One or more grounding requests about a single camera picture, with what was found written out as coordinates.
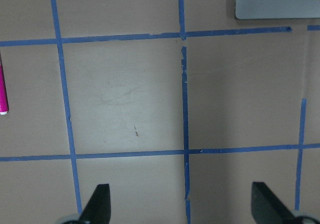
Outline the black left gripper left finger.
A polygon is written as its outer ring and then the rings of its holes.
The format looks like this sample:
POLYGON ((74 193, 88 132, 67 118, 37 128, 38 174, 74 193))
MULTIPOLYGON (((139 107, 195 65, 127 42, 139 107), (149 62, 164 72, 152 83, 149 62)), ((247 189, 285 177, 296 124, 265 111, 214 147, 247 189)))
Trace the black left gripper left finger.
POLYGON ((109 184, 96 186, 78 223, 108 224, 111 219, 110 188, 109 184))

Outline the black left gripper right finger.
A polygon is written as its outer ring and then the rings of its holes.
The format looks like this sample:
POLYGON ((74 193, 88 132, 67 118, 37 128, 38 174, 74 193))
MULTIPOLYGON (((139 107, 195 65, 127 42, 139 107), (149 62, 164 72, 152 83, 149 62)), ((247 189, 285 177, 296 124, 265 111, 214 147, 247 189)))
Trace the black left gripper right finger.
POLYGON ((293 213, 264 182, 251 184, 251 214, 258 224, 297 223, 293 213))

